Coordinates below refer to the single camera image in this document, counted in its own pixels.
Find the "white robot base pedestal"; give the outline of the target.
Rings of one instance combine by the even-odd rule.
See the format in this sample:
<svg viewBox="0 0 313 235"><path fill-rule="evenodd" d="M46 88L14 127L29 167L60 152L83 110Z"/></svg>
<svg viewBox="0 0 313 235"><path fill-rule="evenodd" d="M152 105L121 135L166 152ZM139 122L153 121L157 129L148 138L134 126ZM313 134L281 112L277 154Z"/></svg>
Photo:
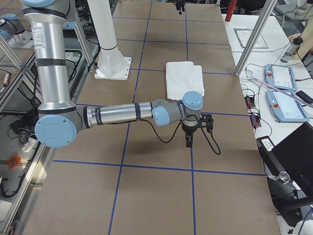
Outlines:
<svg viewBox="0 0 313 235"><path fill-rule="evenodd" d="M89 0L88 5L100 47L95 78L127 80L132 59L118 49L109 1Z"/></svg>

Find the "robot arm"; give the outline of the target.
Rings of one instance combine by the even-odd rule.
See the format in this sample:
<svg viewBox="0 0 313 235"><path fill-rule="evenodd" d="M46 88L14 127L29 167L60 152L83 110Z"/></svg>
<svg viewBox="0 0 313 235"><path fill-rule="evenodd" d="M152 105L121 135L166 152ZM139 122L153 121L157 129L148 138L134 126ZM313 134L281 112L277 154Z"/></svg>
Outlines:
<svg viewBox="0 0 313 235"><path fill-rule="evenodd" d="M132 61L139 57L125 57L119 50L107 0L88 1L99 46L76 98L69 91L63 31L75 13L75 2L23 0L21 5L34 41L41 93L35 135L42 144L61 148L95 126L146 121L153 128L179 122L191 147L201 127L202 91L191 85L179 98L168 99L165 70L145 71L146 75L159 74L161 80L138 90L139 64Z"/></svg>

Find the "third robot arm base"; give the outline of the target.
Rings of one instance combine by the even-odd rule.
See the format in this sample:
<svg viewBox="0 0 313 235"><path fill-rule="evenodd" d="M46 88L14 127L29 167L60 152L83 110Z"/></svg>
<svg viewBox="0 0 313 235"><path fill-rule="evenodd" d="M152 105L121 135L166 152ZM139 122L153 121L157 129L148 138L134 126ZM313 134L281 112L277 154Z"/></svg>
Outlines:
<svg viewBox="0 0 313 235"><path fill-rule="evenodd" d="M32 33L27 31L16 14L0 16L0 35L13 49L32 49Z"/></svg>

